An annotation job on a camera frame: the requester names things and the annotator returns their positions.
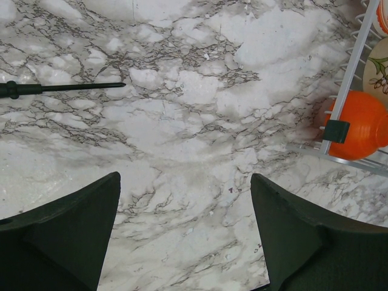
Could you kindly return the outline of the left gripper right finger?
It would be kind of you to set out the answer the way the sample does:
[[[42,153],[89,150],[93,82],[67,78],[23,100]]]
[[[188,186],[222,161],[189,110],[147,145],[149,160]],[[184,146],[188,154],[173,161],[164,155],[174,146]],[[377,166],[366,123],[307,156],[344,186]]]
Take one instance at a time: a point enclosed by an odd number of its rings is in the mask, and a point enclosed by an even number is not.
[[[261,290],[387,290],[387,228],[338,215],[261,174],[250,191],[270,281]]]

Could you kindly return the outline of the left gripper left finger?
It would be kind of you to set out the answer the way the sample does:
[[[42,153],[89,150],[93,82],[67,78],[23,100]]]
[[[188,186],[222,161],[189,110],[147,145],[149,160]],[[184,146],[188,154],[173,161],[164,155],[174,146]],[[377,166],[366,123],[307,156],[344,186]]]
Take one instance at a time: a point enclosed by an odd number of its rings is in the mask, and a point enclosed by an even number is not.
[[[121,193],[109,173],[1,220],[1,290],[96,290]]]

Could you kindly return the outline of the red orange glossy bowl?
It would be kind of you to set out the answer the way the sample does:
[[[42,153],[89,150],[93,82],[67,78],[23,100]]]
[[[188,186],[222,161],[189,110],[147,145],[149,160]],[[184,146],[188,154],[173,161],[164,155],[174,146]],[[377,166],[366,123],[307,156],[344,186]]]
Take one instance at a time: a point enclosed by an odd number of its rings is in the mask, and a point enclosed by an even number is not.
[[[330,155],[354,161],[387,147],[387,109],[376,97],[349,91],[339,120],[350,127],[343,143],[331,143]]]

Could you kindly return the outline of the white orange striped bowl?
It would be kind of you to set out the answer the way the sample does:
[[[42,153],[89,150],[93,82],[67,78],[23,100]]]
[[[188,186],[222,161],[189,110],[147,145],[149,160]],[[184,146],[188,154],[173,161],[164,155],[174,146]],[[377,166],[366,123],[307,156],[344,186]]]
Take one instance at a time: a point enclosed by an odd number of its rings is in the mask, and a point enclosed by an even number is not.
[[[380,40],[367,58],[363,91],[376,97],[387,107],[387,38]]]

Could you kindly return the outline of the orange floral pattern bowl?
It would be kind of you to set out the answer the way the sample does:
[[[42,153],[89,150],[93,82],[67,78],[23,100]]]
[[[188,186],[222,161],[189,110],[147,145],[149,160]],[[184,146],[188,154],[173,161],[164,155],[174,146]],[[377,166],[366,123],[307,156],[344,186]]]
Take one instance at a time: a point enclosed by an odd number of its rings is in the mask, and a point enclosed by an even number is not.
[[[387,36],[387,0],[380,0],[373,26],[380,35]]]

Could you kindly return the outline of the orange handled screwdriver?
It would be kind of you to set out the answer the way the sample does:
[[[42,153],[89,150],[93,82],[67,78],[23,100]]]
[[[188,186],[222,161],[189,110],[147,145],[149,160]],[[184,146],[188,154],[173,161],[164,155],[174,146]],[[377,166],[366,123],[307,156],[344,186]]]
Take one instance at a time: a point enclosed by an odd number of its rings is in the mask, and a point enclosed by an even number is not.
[[[110,89],[125,87],[123,82],[97,83],[97,84],[72,84],[72,85],[48,85],[41,84],[17,84],[14,81],[1,83],[1,99],[18,99],[25,95],[41,95],[44,92],[64,92],[71,90]]]

